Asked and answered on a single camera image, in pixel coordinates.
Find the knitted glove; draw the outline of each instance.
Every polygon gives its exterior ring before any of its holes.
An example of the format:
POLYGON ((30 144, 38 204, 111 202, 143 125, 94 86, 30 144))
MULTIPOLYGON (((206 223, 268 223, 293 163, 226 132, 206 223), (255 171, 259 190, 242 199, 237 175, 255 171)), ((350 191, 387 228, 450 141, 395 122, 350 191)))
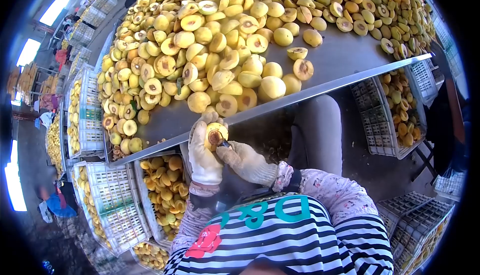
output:
POLYGON ((267 164, 265 158, 247 144, 229 141, 230 147, 217 147, 218 157, 240 177, 252 183, 271 187, 277 177, 276 164, 267 164))
POLYGON ((188 140, 188 155, 192 165, 191 178, 194 182, 216 185, 222 182, 223 163, 204 146, 207 124, 218 122, 228 129, 228 124, 218 117, 217 112, 205 114, 192 127, 188 140))

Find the pink sleeve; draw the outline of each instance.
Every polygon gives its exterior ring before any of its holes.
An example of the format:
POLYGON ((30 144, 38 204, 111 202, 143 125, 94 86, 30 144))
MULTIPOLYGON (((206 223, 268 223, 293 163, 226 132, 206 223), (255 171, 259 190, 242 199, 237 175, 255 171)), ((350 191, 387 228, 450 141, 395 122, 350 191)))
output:
MULTIPOLYGON (((190 194, 201 197, 213 196, 217 194, 219 190, 218 186, 215 189, 205 189, 195 185, 193 182, 189 187, 190 194)), ((194 211, 194 206, 191 204, 190 199, 187 199, 187 209, 183 214, 178 234, 172 242, 170 254, 174 253, 177 249, 190 248, 190 246, 197 241, 200 232, 205 228, 208 221, 210 221, 212 215, 213 213, 209 208, 198 208, 194 211)))
POLYGON ((65 196, 63 196, 62 193, 59 193, 58 197, 60 198, 60 208, 67 208, 67 202, 65 201, 65 196))
MULTIPOLYGON (((293 168, 280 162, 273 191, 288 186, 293 168)), ((299 192, 319 200, 330 213, 332 224, 360 215, 378 215, 377 208, 367 192, 356 181, 316 169, 301 171, 299 192)))

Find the gloved hand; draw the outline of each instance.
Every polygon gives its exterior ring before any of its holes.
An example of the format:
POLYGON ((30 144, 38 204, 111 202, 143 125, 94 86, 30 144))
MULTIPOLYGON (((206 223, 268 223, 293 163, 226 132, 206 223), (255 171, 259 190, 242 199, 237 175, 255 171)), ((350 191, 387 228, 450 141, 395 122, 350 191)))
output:
POLYGON ((207 124, 218 122, 228 129, 228 124, 218 115, 217 112, 212 112, 198 119, 192 126, 188 139, 188 155, 192 165, 191 178, 194 182, 205 185, 222 182, 223 163, 204 146, 207 124))
POLYGON ((63 187, 63 182, 61 181, 55 181, 55 186, 57 188, 57 192, 61 194, 60 188, 63 187))
POLYGON ((448 64, 444 49, 437 42, 432 40, 430 41, 430 50, 435 54, 431 58, 432 62, 440 67, 440 71, 444 75, 445 79, 452 79, 452 70, 448 64))
POLYGON ((240 177, 252 183, 271 187, 277 177, 276 164, 267 164, 265 158, 247 144, 229 141, 229 147, 217 147, 218 157, 240 177))

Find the striped shirt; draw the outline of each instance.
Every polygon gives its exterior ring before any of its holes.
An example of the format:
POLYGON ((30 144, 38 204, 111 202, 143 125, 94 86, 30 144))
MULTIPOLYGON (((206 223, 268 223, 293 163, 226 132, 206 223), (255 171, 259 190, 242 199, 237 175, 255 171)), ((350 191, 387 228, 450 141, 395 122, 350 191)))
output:
POLYGON ((239 274, 251 262, 286 274, 393 274, 387 232, 376 215, 332 225, 315 198, 279 193, 211 219, 190 248, 171 253, 165 274, 239 274))

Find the blue jacket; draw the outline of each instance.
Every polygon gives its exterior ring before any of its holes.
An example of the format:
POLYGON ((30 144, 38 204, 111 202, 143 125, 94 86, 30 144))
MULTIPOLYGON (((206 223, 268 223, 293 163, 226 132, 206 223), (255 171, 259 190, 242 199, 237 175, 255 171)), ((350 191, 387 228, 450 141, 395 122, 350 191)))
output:
POLYGON ((53 212, 53 214, 57 217, 70 218, 77 216, 77 212, 75 212, 74 209, 70 206, 66 205, 67 207, 61 208, 60 197, 56 193, 51 194, 50 198, 47 199, 45 202, 47 203, 50 211, 53 212))

